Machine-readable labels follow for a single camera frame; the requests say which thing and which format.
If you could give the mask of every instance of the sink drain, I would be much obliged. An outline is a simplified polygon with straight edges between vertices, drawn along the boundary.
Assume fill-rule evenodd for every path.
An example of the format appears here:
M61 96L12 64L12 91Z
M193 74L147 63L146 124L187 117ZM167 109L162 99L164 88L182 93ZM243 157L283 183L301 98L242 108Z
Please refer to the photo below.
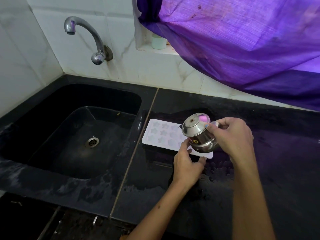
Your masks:
M99 144L99 139L97 137L92 137L86 141L85 146L87 148L93 148Z

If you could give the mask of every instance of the black countertop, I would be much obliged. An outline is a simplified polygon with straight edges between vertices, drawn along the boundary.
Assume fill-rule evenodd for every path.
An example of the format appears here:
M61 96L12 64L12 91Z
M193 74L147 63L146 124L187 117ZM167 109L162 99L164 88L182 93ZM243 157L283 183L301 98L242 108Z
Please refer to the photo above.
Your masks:
M316 239L320 231L320 113L159 89L148 120L183 123L193 113L246 121L279 239ZM139 142L112 217L138 224L165 193L175 153ZM218 150L183 199L168 231L195 239L230 239L233 167Z
M204 112L212 120L242 118L252 129L277 237L316 239L320 234L320 113L166 89L157 92L151 87L66 75L2 117L0 128L16 121L48 94L74 83L126 90L141 97L125 153L115 158L117 163L108 173L93 179L76 179L0 159L0 189L138 224L168 188L175 155L170 150L143 145L141 138L138 141L144 128L139 124L152 118L182 123L191 114ZM179 205L168 231L194 239L230 239L232 163L222 150L217 150L203 173Z

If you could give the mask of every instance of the person's left hand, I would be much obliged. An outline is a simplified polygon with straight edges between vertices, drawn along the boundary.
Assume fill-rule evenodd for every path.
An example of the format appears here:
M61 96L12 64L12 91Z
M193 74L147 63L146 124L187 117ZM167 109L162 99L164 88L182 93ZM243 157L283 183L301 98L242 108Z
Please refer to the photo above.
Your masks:
M200 157L198 162L192 162L188 150L189 140L181 143L178 153L174 156L174 172L172 183L178 183L189 190L198 181L206 164L206 157Z

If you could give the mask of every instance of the sink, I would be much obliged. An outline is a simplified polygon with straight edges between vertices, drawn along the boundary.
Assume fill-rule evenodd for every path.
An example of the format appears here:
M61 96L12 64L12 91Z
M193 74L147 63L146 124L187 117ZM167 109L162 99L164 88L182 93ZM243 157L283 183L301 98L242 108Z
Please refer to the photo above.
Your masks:
M10 125L0 156L78 179L96 177L116 163L141 102L113 88L64 86Z

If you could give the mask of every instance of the tile wall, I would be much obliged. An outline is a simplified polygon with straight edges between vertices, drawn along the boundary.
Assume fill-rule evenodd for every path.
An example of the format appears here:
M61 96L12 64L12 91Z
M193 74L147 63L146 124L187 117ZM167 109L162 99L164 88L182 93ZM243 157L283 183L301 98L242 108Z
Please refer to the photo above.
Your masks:
M137 50L143 44L144 30L137 20L136 0L27 1L67 74L291 107L225 86L198 72L178 55ZM114 59L94 65L90 60L96 52L94 39L79 26L75 35L67 35L63 24L68 16L89 22L112 49Z
M26 0L0 0L0 117L62 75Z

